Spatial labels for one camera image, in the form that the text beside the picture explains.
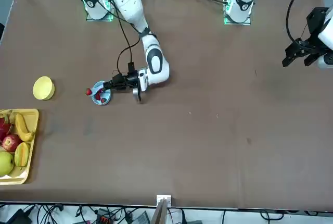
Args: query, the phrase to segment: yellow cup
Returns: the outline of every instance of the yellow cup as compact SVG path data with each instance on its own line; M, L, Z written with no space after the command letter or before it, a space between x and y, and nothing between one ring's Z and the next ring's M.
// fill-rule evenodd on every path
M33 95L38 100L49 100L54 94L54 84L50 77L39 77L33 86Z

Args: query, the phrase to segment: banana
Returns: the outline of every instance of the banana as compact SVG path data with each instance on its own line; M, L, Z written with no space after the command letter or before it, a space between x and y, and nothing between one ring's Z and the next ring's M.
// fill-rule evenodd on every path
M30 142L35 135L34 132L29 132L27 126L25 125L24 117L20 113L15 115L15 127L20 139L24 142Z

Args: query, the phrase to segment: apple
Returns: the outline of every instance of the apple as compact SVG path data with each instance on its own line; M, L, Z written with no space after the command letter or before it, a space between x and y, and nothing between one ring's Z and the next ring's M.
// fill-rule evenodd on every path
M17 134L10 134L2 141L2 147L5 151L15 152L17 146L21 143L21 139Z

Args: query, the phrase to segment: yellow tray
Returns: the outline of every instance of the yellow tray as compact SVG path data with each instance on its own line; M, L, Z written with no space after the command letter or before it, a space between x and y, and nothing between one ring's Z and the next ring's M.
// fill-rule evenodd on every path
M11 109L0 110L0 113L8 113ZM12 109L13 112L21 113L25 120L25 125L27 125L27 129L32 132L36 132L39 112L37 109ZM0 185L18 185L23 184L29 175L30 166L31 166L31 158L33 154L33 146L35 143L35 136L31 140L30 152L28 165L26 167L14 167L10 174L0 177Z

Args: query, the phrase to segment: brown tabletop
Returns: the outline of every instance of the brown tabletop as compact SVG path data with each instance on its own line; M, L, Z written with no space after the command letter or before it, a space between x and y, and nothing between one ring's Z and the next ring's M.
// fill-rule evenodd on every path
M331 70L288 68L290 0L256 0L251 26L225 26L207 0L142 0L171 76L144 103L93 104L126 47L117 21L86 22L80 0L15 0L0 46L1 108L37 108L31 175L1 200L333 210ZM299 37L320 0L296 0ZM125 25L130 42L137 34ZM145 64L141 44L133 49ZM126 71L129 53L121 59ZM32 87L51 77L56 93Z

